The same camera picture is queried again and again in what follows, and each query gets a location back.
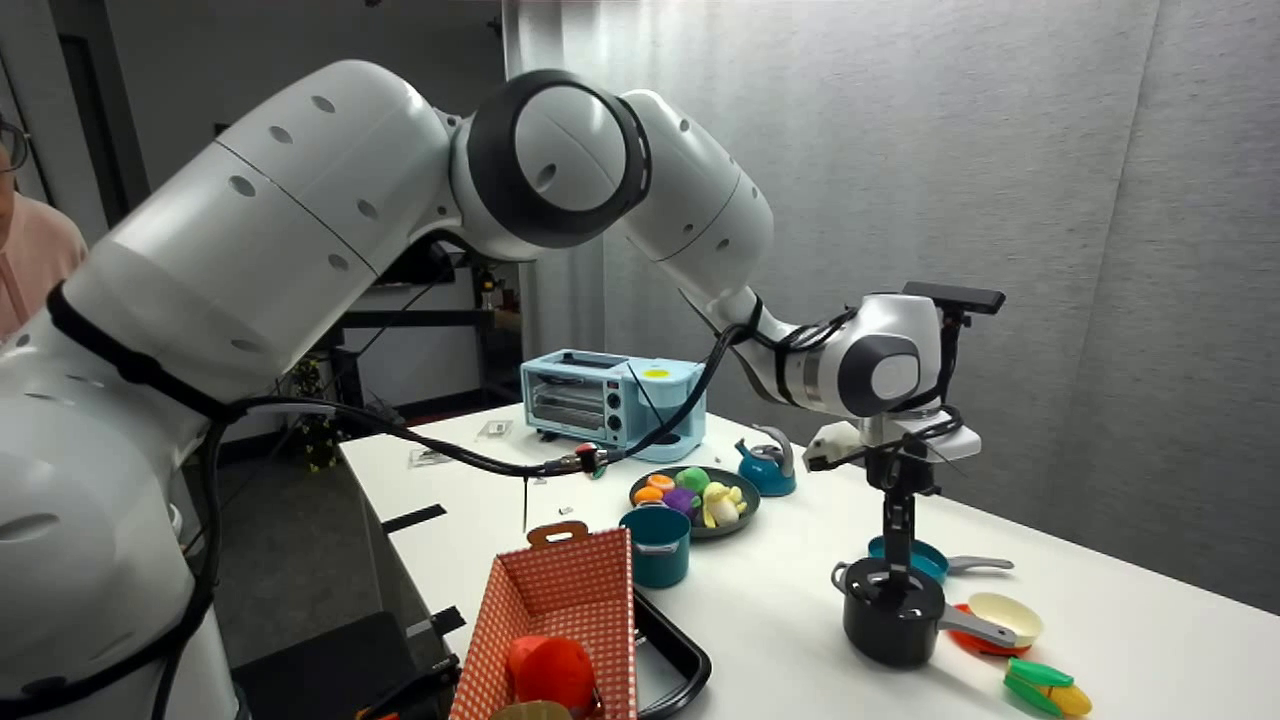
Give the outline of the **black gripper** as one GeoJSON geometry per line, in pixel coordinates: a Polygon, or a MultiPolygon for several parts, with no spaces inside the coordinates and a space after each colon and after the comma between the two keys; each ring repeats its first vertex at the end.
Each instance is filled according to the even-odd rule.
{"type": "Polygon", "coordinates": [[[915,502],[935,491],[935,474],[923,461],[919,444],[907,447],[873,447],[868,483],[886,491],[886,565],[889,578],[914,578],[914,534],[915,534],[915,502]]]}

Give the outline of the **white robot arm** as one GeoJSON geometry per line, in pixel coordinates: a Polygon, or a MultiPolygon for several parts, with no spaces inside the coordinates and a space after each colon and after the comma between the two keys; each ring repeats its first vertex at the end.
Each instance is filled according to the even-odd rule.
{"type": "Polygon", "coordinates": [[[0,351],[0,720],[239,720],[170,480],[432,234],[530,259],[626,234],[753,385],[896,421],[940,403],[940,307],[825,330],[747,290],[772,207],[664,96],[543,70],[471,118],[338,61],[221,131],[0,351]]]}

